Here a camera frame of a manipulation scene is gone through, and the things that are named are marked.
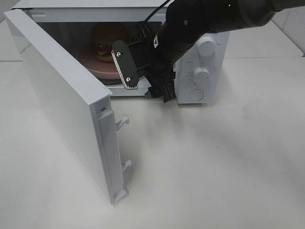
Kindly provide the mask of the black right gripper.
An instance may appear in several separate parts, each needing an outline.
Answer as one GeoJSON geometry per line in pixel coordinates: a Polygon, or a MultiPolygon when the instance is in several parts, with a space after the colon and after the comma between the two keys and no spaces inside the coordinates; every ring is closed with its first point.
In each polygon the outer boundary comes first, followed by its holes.
{"type": "Polygon", "coordinates": [[[163,102],[176,99],[175,72],[176,42],[162,39],[159,44],[145,39],[127,45],[127,77],[138,79],[145,74],[150,83],[146,95],[151,98],[163,98],[163,102]]]}

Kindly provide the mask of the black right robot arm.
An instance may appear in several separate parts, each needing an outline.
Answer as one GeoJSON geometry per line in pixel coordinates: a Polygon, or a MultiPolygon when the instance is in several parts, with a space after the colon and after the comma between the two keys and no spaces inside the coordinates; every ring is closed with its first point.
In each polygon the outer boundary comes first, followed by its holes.
{"type": "Polygon", "coordinates": [[[302,0],[175,0],[156,32],[146,23],[143,37],[128,45],[121,72],[127,89],[145,76],[148,94],[180,104],[212,101],[230,31],[261,27],[287,8],[304,6],[302,0]]]}

